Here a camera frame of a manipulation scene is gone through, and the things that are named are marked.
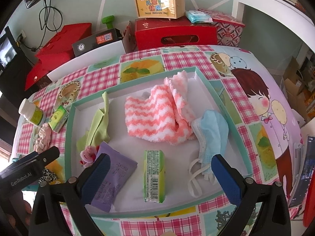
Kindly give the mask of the left hand with black glove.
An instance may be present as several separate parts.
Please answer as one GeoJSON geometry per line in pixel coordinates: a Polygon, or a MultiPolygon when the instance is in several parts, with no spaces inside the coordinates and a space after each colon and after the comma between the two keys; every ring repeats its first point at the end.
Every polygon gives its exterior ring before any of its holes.
{"type": "Polygon", "coordinates": [[[18,191],[4,201],[5,214],[13,218],[13,221],[8,223],[12,235],[29,235],[29,225],[26,222],[29,213],[25,204],[22,191],[18,191]]]}

